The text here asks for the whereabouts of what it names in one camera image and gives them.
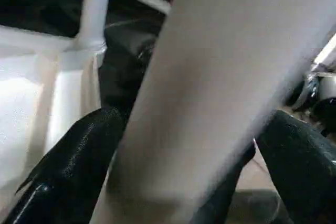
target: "white surface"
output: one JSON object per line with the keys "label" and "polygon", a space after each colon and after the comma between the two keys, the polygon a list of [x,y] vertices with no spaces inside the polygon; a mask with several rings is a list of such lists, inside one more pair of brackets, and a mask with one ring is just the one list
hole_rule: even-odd
{"label": "white surface", "polygon": [[168,15],[171,9],[171,4],[166,0],[138,0],[139,2],[146,4],[159,12]]}
{"label": "white surface", "polygon": [[108,0],[84,0],[80,29],[77,35],[80,47],[96,47],[104,50],[106,47],[104,26],[107,8]]}
{"label": "white surface", "polygon": [[73,50],[67,38],[3,27],[0,41],[1,209],[70,126],[99,108],[100,52]]}

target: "white pole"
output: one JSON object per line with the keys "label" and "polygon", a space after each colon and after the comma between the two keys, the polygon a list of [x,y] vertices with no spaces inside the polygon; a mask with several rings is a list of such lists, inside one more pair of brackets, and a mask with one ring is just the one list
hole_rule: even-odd
{"label": "white pole", "polygon": [[83,0],[77,43],[82,48],[104,49],[108,0]]}
{"label": "white pole", "polygon": [[187,223],[335,18],[335,0],[174,0],[112,169],[113,223]]}

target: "white cylindrical post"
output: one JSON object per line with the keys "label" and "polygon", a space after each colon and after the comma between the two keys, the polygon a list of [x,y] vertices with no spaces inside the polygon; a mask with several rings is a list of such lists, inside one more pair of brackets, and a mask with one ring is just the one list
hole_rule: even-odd
{"label": "white cylindrical post", "polygon": [[114,222],[188,223],[335,17],[335,0],[174,0],[112,169]]}
{"label": "white cylindrical post", "polygon": [[105,47],[104,26],[108,0],[83,0],[80,29],[77,35],[79,46],[100,49]]}

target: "shiny black surface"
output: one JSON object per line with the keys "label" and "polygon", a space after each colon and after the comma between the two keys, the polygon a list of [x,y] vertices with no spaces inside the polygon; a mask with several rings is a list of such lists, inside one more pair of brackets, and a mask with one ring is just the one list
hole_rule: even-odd
{"label": "shiny black surface", "polygon": [[89,223],[124,127],[116,108],[77,121],[19,187],[2,224]]}

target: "black metal object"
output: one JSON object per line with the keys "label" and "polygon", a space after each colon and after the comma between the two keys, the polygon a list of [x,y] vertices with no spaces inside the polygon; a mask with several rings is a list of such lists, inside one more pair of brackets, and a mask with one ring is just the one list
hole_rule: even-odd
{"label": "black metal object", "polygon": [[124,128],[116,108],[77,121],[19,187],[1,223],[89,223]]}
{"label": "black metal object", "polygon": [[294,223],[336,223],[336,146],[282,111],[257,144]]}

